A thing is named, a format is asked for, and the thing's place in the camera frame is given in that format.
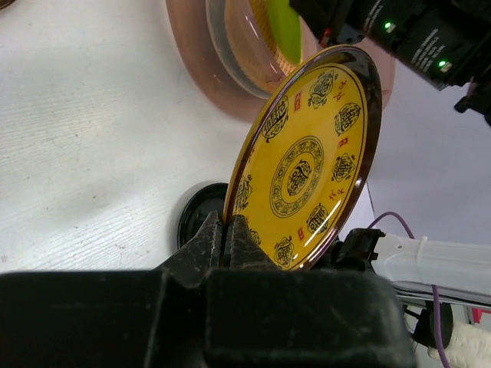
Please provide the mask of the yellow patterned plate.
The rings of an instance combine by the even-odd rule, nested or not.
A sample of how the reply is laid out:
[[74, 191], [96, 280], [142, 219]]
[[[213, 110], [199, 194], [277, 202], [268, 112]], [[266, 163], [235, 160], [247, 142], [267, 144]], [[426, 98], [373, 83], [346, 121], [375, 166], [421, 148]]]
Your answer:
[[319, 51], [281, 82], [252, 124], [223, 209], [241, 215], [281, 270], [309, 269], [352, 213], [381, 130], [381, 80], [355, 46]]

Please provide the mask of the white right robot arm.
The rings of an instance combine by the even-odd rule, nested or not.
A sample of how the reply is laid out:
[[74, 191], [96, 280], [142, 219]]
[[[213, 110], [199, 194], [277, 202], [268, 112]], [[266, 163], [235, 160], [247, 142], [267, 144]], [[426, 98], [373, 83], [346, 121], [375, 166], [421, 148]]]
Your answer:
[[[488, 1], [292, 1], [323, 47], [368, 38], [437, 89], [468, 91], [455, 110], [490, 116]], [[488, 367], [490, 334], [453, 319], [451, 307], [490, 308], [490, 249], [400, 237], [373, 227], [351, 231], [333, 268], [389, 280], [404, 301], [423, 299], [412, 338], [445, 367]]]

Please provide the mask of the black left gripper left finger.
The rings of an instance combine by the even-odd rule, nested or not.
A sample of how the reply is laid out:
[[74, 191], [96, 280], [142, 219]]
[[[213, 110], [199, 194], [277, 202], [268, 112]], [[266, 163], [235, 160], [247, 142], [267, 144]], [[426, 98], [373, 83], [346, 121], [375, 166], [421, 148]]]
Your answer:
[[201, 285], [206, 272], [219, 266], [223, 223], [210, 212], [196, 235], [168, 259], [168, 271], [185, 288]]

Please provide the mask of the lime green plate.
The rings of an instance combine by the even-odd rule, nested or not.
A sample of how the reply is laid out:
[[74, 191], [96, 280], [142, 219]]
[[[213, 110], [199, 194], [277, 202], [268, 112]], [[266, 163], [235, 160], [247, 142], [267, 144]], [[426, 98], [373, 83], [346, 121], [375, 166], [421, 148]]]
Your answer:
[[279, 50], [288, 62], [300, 64], [302, 31], [298, 13], [290, 6], [289, 0], [267, 0], [265, 4], [272, 34]]

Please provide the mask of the woven bamboo tray plate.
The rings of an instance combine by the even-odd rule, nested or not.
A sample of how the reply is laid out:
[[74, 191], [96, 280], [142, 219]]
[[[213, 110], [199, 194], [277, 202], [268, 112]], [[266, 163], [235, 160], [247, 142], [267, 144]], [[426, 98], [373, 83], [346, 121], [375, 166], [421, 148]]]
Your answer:
[[265, 1], [226, 1], [225, 26], [232, 56], [260, 91], [271, 94], [297, 67], [275, 43]]

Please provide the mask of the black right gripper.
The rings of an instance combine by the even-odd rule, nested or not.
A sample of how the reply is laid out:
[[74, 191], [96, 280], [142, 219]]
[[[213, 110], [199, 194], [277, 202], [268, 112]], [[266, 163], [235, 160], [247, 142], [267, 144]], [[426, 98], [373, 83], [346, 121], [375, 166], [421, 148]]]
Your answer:
[[488, 1], [291, 1], [319, 44], [367, 38], [438, 90], [469, 89], [455, 104], [490, 119]]

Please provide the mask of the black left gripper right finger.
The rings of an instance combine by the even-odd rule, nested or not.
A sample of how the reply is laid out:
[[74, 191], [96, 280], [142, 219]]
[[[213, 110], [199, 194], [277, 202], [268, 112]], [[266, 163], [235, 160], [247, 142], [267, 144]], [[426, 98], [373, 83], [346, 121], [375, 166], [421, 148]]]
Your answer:
[[267, 269], [269, 257], [255, 243], [244, 215], [234, 215], [226, 226], [224, 267], [232, 269]]

